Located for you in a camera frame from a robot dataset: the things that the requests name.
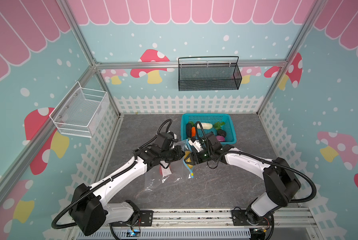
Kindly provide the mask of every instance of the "orange carrot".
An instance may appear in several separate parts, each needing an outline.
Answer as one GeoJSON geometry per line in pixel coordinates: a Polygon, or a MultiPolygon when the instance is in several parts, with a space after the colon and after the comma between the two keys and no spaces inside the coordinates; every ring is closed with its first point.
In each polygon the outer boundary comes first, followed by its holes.
{"type": "Polygon", "coordinates": [[[192,127],[191,128],[191,137],[195,137],[195,135],[196,135],[196,128],[192,127]]]}

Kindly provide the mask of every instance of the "white label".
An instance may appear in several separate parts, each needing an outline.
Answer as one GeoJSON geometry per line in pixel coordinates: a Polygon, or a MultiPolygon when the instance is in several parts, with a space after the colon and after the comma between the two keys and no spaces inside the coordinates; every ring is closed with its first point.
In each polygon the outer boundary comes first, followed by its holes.
{"type": "MultiPolygon", "coordinates": [[[[168,163],[165,162],[165,161],[160,161],[160,163],[164,166],[164,167],[167,167],[168,166],[168,163]]],[[[168,167],[167,169],[164,169],[162,166],[160,166],[160,168],[162,169],[162,175],[163,176],[168,176],[170,175],[172,172],[170,170],[170,167],[168,167]]]]}

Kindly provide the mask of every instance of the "green leaf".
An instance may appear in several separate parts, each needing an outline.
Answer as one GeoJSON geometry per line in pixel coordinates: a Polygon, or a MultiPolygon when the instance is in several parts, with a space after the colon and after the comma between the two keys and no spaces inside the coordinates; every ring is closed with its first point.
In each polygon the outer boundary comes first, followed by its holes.
{"type": "Polygon", "coordinates": [[[216,130],[222,129],[222,126],[225,124],[225,122],[216,122],[212,127],[216,130]]]}

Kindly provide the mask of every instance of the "white picket fence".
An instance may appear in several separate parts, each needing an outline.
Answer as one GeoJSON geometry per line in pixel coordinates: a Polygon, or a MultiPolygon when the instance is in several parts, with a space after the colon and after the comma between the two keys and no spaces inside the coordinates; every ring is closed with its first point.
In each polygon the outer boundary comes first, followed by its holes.
{"type": "MultiPolygon", "coordinates": [[[[116,114],[111,106],[108,107],[105,116],[99,123],[98,129],[94,136],[90,139],[90,145],[86,145],[86,153],[82,154],[82,162],[76,165],[77,172],[72,174],[72,182],[69,186],[66,186],[66,197],[59,200],[60,210],[63,210],[71,203],[74,190],[77,186],[84,183],[90,185],[95,180],[95,174],[99,169],[100,160],[104,154],[106,144],[109,142],[109,135],[116,122],[116,114]]],[[[51,219],[54,219],[57,214],[51,215],[51,219]]],[[[69,214],[65,214],[59,223],[70,223],[72,218],[69,214]]],[[[50,228],[43,232],[43,236],[46,240],[63,240],[66,238],[66,229],[53,229],[50,228]]]]}
{"type": "Polygon", "coordinates": [[[135,113],[256,113],[260,104],[263,101],[263,96],[256,98],[253,96],[249,98],[245,96],[241,98],[237,96],[233,98],[230,96],[226,98],[217,96],[210,98],[209,96],[202,98],[201,96],[195,98],[191,96],[187,98],[179,98],[176,96],[172,98],[152,97],[144,98],[136,97],[135,99],[129,97],[128,99],[121,97],[115,98],[116,106],[119,111],[124,114],[135,113]]]}
{"type": "MultiPolygon", "coordinates": [[[[291,135],[287,135],[287,127],[283,127],[283,121],[279,119],[279,116],[280,114],[276,114],[276,108],[273,108],[273,103],[271,102],[266,105],[261,114],[263,125],[270,138],[271,144],[275,149],[276,155],[285,159],[292,168],[301,171],[312,179],[313,173],[306,170],[307,162],[301,160],[301,152],[296,151],[297,144],[291,142],[291,135]]],[[[303,178],[298,179],[300,180],[302,187],[297,193],[297,198],[308,196],[311,192],[310,185],[303,178]]],[[[310,208],[325,239],[326,237],[330,237],[334,240],[339,237],[341,240],[345,240],[344,235],[347,230],[337,226],[335,222],[337,214],[330,211],[326,205],[329,199],[322,197],[319,194],[320,185],[316,183],[315,185],[318,190],[316,197],[302,205],[310,208]]]]}

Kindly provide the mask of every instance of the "teal plastic basket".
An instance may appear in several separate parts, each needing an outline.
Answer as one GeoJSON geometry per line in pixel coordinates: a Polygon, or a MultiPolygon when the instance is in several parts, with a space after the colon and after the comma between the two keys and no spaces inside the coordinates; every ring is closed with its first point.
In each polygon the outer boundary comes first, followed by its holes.
{"type": "MultiPolygon", "coordinates": [[[[212,125],[216,122],[225,122],[225,124],[222,126],[222,129],[226,132],[227,136],[225,137],[225,142],[221,142],[222,145],[225,144],[234,144],[236,143],[236,134],[235,134],[235,128],[234,124],[232,123],[231,117],[228,114],[194,114],[194,113],[186,113],[182,115],[182,124],[181,124],[181,135],[182,135],[182,141],[187,138],[186,134],[186,124],[188,122],[206,122],[211,123],[212,125]]],[[[202,130],[197,129],[199,137],[203,136],[202,130]]],[[[211,128],[209,130],[204,129],[204,132],[207,134],[209,132],[213,132],[216,136],[216,129],[211,128]]]]}

